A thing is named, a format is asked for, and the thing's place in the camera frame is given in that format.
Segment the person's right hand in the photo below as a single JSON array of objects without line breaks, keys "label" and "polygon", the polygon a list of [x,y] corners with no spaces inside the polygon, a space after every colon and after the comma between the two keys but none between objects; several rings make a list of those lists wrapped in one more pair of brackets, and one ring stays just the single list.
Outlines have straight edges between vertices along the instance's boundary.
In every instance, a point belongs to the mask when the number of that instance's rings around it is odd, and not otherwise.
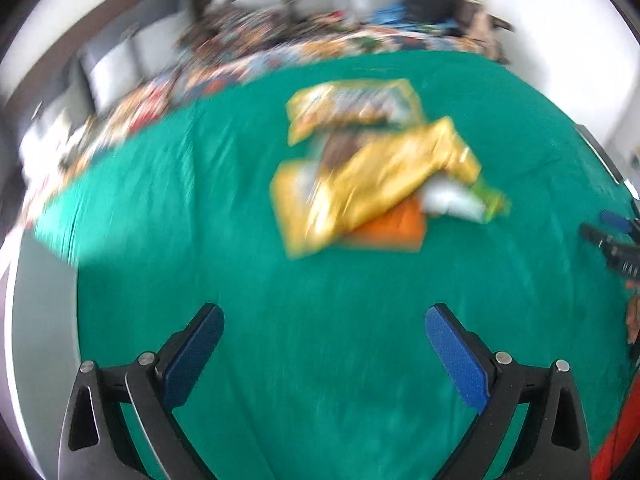
[{"label": "person's right hand", "polygon": [[634,344],[638,338],[640,330],[640,295],[632,295],[627,304],[626,312],[626,329],[627,329],[627,342],[628,344]]}]

